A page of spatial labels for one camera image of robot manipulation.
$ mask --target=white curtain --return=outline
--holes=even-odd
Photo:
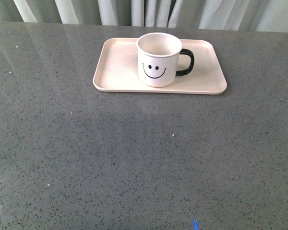
[[[288,32],[288,0],[0,0],[0,21]]]

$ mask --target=tray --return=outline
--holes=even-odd
[[[195,64],[188,75],[176,77],[165,87],[145,85],[138,78],[137,38],[112,38],[104,43],[93,84],[105,92],[158,92],[220,94],[227,87],[213,46],[203,40],[181,39],[183,48],[194,53]],[[180,55],[178,70],[186,69],[190,59]]]

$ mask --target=smiley face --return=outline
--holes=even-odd
[[[144,68],[144,63],[142,63],[142,65],[143,65],[144,73],[145,73],[149,78],[152,78],[152,79],[161,78],[161,77],[163,76],[163,74],[165,73],[165,70],[167,69],[167,68],[164,68],[163,73],[162,73],[161,75],[159,75],[158,77],[152,77],[152,76],[149,76],[149,75],[146,73],[145,68]],[[159,66],[156,66],[155,68],[153,68],[151,65],[148,65],[148,68],[151,69],[151,71],[150,71],[151,73],[153,73],[153,72],[160,73],[160,71],[158,71],[158,70],[159,70]]]

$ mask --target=white mug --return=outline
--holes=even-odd
[[[192,51],[182,48],[182,42],[166,33],[144,34],[136,42],[139,79],[152,87],[171,84],[176,76],[187,75],[194,66]],[[177,71],[179,55],[191,58],[187,69]]]

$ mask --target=gray countertop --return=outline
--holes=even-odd
[[[215,49],[220,95],[118,93],[103,43]],[[288,230],[288,34],[0,23],[0,230]]]

